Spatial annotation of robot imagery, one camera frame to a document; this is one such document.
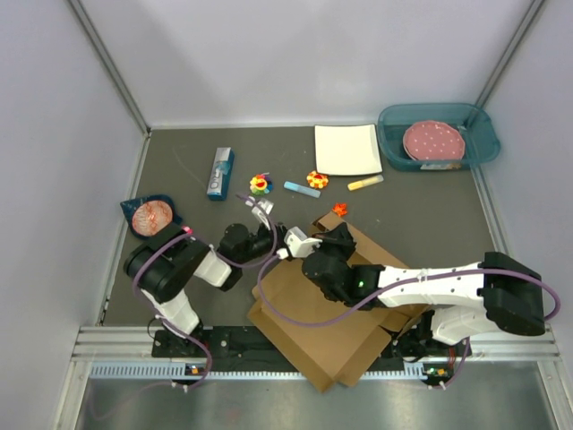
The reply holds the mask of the brown cardboard box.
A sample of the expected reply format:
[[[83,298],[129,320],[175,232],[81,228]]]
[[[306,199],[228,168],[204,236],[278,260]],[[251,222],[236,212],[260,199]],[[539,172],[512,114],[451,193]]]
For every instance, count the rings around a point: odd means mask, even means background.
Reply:
[[[351,313],[303,274],[302,260],[268,262],[252,293],[249,320],[319,392],[357,384],[392,334],[402,335],[427,305]]]

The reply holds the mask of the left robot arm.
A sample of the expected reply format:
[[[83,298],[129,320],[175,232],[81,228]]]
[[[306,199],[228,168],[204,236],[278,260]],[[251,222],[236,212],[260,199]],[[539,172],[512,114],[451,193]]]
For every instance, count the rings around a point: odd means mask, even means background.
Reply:
[[[154,316],[173,333],[174,347],[190,356],[203,342],[197,329],[201,320],[184,292],[191,277],[227,291],[241,279],[243,268],[258,266],[259,258],[269,258],[282,247],[286,233],[280,223],[271,227],[261,223],[254,233],[235,223],[213,247],[170,223],[129,254],[124,273],[153,307]]]

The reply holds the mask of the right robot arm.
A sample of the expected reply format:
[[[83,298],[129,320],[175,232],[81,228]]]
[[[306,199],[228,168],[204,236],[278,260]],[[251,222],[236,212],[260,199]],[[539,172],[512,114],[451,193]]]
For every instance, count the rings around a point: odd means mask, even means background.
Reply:
[[[306,238],[295,247],[304,276],[330,301],[349,308],[427,305],[429,325],[417,333],[431,355],[486,332],[534,337],[545,332],[542,278],[500,252],[479,262],[439,269],[352,264],[356,242],[347,225]]]

